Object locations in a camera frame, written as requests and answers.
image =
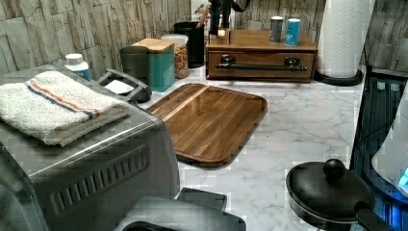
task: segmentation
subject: wooden drawer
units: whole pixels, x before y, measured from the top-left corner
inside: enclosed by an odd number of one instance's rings
[[[299,65],[307,70],[282,69],[222,69],[217,68],[223,55],[235,58],[235,64],[284,66],[287,58],[300,59]],[[245,79],[245,80],[279,80],[310,82],[315,71],[315,53],[272,53],[256,51],[209,51],[207,58],[208,79]]]

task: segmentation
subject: paper towel roll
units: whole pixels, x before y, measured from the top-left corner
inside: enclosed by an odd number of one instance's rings
[[[357,73],[375,0],[326,0],[317,71],[332,78]]]

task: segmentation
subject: wooden box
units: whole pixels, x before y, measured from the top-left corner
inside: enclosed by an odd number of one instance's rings
[[[318,49],[302,34],[297,46],[270,42],[269,31],[233,30],[209,39],[207,79],[311,82]]]

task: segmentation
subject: blue cup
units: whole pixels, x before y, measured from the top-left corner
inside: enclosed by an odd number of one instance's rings
[[[290,18],[288,20],[288,29],[286,31],[285,44],[296,46],[300,36],[300,19]]]

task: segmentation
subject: blue light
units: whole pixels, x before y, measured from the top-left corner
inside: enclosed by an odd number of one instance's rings
[[[401,179],[399,179],[399,182],[398,182],[399,186],[402,186],[402,187],[406,186],[407,183],[408,183],[408,176],[406,175],[403,175]]]

